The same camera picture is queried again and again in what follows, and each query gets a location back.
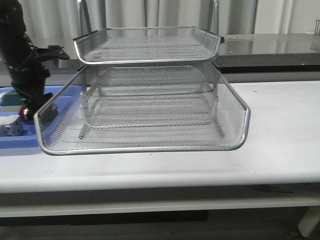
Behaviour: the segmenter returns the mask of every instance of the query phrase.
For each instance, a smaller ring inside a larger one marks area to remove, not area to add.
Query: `mesh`
[[[58,115],[50,121],[53,106]],[[67,85],[37,120],[42,145],[51,152],[227,150],[243,139],[246,114],[207,62],[107,68],[86,93]]]
[[[196,27],[106,28],[75,43],[87,64],[199,61],[218,54],[220,37]]]

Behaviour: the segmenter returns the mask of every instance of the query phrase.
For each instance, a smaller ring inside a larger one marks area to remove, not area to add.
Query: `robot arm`
[[[35,47],[25,32],[18,0],[0,0],[0,57],[11,76],[12,87],[25,99],[21,118],[32,121],[35,112],[53,96],[44,94],[50,72],[41,63],[70,57],[58,45]]]

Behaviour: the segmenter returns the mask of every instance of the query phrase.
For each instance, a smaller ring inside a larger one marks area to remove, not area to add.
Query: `white table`
[[[251,108],[249,134],[237,150],[49,156],[39,148],[0,149],[0,193],[3,196],[25,193],[34,203],[36,200],[28,195],[32,192],[166,188],[168,194],[172,194],[167,187],[195,189],[192,187],[320,182],[320,81],[232,86]],[[181,199],[174,201],[173,197],[170,204],[168,198],[160,210],[250,208],[249,199],[253,199],[251,207],[320,206],[320,197],[314,194],[298,194],[296,198],[276,194],[255,197],[250,190],[242,190],[236,197],[229,193],[221,193],[218,198],[205,195],[199,197],[197,203],[185,200],[182,204]],[[157,211],[151,203],[159,204],[156,197],[149,205],[142,198],[126,202],[126,206],[117,201],[104,205],[94,203],[90,207],[83,204],[73,213]],[[66,213],[67,205],[61,204],[56,212],[52,208],[37,208],[37,204],[29,210],[15,206],[0,214],[3,217],[58,215]]]

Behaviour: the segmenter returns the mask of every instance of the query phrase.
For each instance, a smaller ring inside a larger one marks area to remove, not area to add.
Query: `blue tray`
[[[63,86],[46,86],[45,93],[56,94]],[[0,93],[6,93],[13,90],[12,87],[1,87]],[[74,88],[75,91],[81,91],[81,86]],[[18,111],[1,111],[0,116],[18,115]],[[14,148],[35,148],[38,147],[36,129],[34,123],[23,122],[23,133],[20,136],[3,136],[0,137],[0,149],[14,149]]]

